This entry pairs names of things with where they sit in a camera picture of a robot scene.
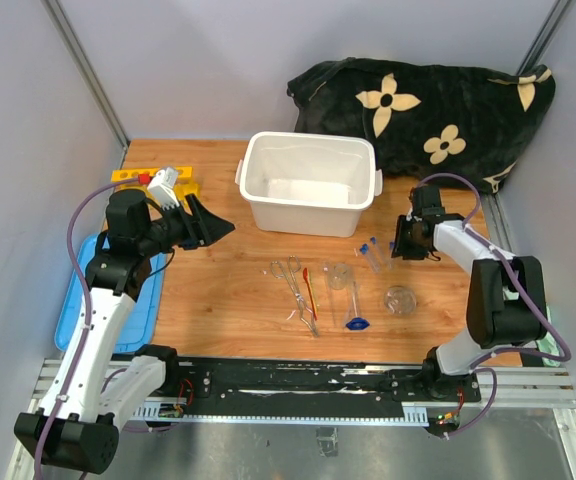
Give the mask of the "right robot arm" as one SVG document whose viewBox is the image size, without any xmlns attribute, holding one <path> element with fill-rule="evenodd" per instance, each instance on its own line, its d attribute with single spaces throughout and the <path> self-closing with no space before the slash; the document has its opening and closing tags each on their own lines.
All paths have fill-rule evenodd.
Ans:
<svg viewBox="0 0 576 480">
<path fill-rule="evenodd" d="M 466 327 L 429 350 L 422 363 L 423 392 L 442 400 L 492 355 L 546 336 L 543 273 L 536 258 L 498 248 L 462 215 L 448 213 L 438 187 L 415 187 L 410 201 L 409 213 L 398 217 L 391 257 L 425 260 L 442 253 L 470 277 Z"/>
</svg>

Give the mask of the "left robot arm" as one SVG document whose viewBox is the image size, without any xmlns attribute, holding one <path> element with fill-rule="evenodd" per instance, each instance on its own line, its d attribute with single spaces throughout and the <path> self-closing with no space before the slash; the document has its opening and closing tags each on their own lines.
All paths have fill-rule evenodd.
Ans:
<svg viewBox="0 0 576 480">
<path fill-rule="evenodd" d="M 182 371 L 172 347 L 144 345 L 115 380 L 106 375 L 115 345 L 134 310 L 151 260 L 176 248 L 194 250 L 233 232 L 233 223 L 207 210 L 194 195 L 158 209 L 135 188 L 113 193 L 101 245 L 84 269 L 83 305 L 53 383 L 36 411 L 20 413 L 14 434 L 34 459 L 34 476 L 45 465 L 101 474 L 111 464 L 121 431 L 153 393 L 176 396 Z"/>
</svg>

